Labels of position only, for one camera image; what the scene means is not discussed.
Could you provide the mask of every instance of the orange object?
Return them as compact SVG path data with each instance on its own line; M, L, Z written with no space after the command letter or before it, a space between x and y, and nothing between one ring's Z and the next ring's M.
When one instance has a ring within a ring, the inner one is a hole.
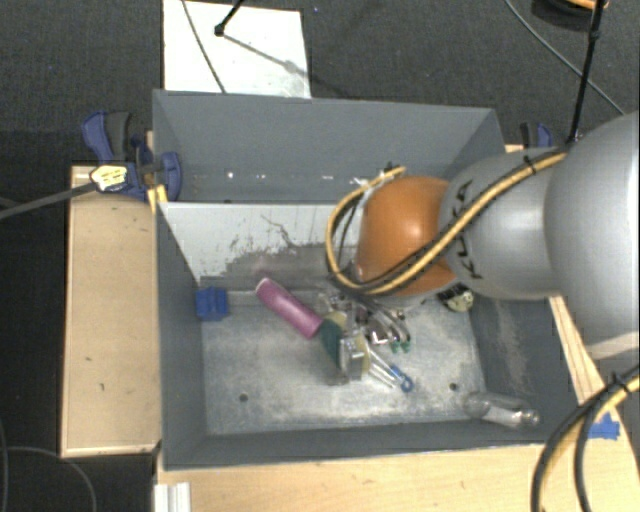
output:
M384 274L438 233L440 204L448 185L431 176L403 176L371 195L364 207L355 256L358 279L366 282ZM426 293L454 279L442 258L396 295Z

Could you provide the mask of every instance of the small green part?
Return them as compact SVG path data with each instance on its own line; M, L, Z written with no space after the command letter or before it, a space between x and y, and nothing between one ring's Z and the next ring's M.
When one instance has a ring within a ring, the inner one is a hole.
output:
M340 366L339 352L340 340L342 339L342 329L332 320L324 319L318 329L320 340L324 349L336 366Z

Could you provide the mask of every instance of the pink cylinder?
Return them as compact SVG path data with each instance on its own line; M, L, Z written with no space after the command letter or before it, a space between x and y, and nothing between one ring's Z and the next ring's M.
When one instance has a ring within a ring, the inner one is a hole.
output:
M268 277L258 283L256 295L265 306L284 318L305 338L312 338L320 328L321 317Z

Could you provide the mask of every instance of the gray bin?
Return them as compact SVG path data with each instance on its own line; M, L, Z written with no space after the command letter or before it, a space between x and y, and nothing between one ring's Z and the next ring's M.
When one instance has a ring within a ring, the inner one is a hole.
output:
M331 362L262 307L262 271L314 305L326 215L389 161L451 178L504 151L493 111L235 95L154 93L156 152L177 151L180 202L157 216L164 464L169 470L465 449L544 441L576 406L546 302L478 298L470 314L428 303L391 356L403 395L365 377L330 386ZM231 314L201 323L194 292L229 290ZM467 420L490 390L540 411L533 430Z

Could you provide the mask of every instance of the blue block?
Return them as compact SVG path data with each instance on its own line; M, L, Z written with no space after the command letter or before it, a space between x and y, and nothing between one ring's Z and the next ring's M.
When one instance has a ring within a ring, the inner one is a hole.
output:
M196 315L200 320L218 322L228 314L227 290L210 286L196 291Z

